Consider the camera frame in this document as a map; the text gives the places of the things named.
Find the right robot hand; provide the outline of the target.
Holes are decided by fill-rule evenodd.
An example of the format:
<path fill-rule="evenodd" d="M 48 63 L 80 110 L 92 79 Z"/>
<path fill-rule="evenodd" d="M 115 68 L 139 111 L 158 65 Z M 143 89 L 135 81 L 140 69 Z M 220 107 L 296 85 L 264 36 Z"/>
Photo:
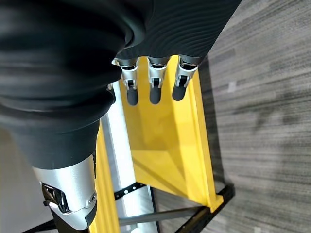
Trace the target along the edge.
<path fill-rule="evenodd" d="M 0 125 L 41 183 L 45 205 L 84 231 L 97 212 L 100 118 L 123 80 L 138 103 L 138 59 L 148 58 L 150 101 L 179 58 L 172 97 L 238 8 L 238 0 L 3 0 L 0 3 Z"/>

